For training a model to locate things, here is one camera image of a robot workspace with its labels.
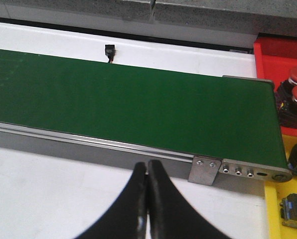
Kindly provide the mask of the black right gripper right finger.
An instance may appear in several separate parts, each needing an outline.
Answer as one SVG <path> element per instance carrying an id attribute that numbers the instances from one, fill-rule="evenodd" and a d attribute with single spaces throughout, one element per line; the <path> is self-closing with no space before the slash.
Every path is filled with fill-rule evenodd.
<path id="1" fill-rule="evenodd" d="M 148 163 L 148 209 L 153 239 L 227 239 L 181 195 L 162 163 Z"/>

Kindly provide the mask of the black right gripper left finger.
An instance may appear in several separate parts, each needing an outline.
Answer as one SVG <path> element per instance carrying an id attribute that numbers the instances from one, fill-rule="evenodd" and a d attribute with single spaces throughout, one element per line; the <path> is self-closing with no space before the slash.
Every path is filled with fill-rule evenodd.
<path id="1" fill-rule="evenodd" d="M 107 211 L 78 239 L 144 239 L 147 229 L 145 163 L 135 164 L 126 186 Z"/>

